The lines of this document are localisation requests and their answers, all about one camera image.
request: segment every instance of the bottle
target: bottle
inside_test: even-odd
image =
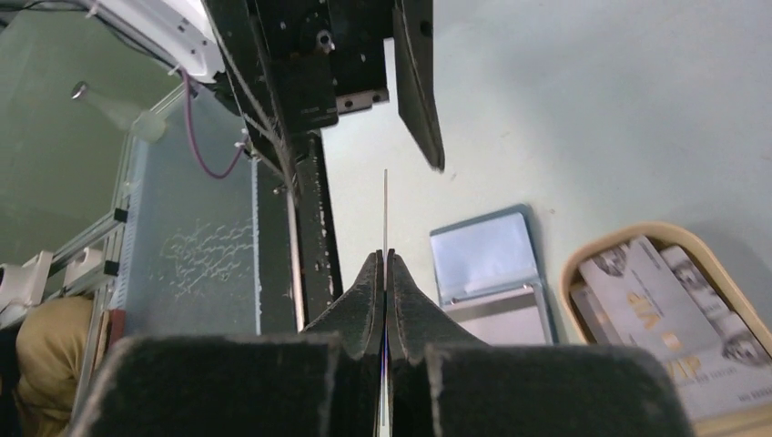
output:
[[[78,82],[71,97],[73,100],[87,102],[104,114],[118,129],[130,132],[148,143],[159,141],[167,130],[167,123],[160,115],[142,109],[132,102],[106,97],[90,88],[86,82]]]

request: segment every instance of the open case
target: open case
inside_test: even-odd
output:
[[[440,306],[489,344],[554,342],[529,214],[520,205],[430,234]]]
[[[682,247],[716,293],[724,299],[731,310],[740,316],[767,353],[772,351],[772,335],[713,252],[691,232],[662,222],[646,222],[621,229],[579,249],[565,263],[559,284],[558,300],[568,314],[566,323],[579,332],[583,342],[593,343],[594,339],[569,294],[584,284],[584,279],[579,273],[579,265],[592,256],[641,235],[648,237],[657,250],[673,245]],[[694,426],[696,434],[700,436],[769,436],[772,435],[772,403],[710,417],[694,422]]]

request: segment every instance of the brown pants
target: brown pants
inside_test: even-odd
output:
[[[51,300],[27,315],[16,352],[16,406],[25,437],[64,435],[70,421],[91,320],[86,298]]]

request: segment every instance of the white table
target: white table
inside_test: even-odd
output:
[[[770,16],[766,0],[436,1],[444,174],[395,92],[325,131],[344,284],[382,246],[388,168],[390,246],[435,300],[429,232],[525,202],[553,287],[583,244],[662,219],[704,239],[771,324]]]

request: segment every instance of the beige tray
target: beige tray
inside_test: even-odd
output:
[[[756,315],[756,311],[743,292],[718,262],[713,252],[701,239],[686,229],[662,222],[640,223],[618,230],[577,250],[565,263],[557,299],[563,306],[565,313],[568,314],[568,324],[579,332],[579,337],[583,342],[591,343],[593,337],[578,315],[579,313],[568,294],[576,286],[584,284],[584,280],[579,274],[579,264],[585,259],[639,235],[647,236],[659,250],[673,245],[684,248],[692,261],[706,273],[707,280],[716,289],[716,292],[745,321],[767,352],[772,351],[772,335]],[[700,436],[772,437],[772,405],[718,416],[696,422],[694,425],[697,435]]]

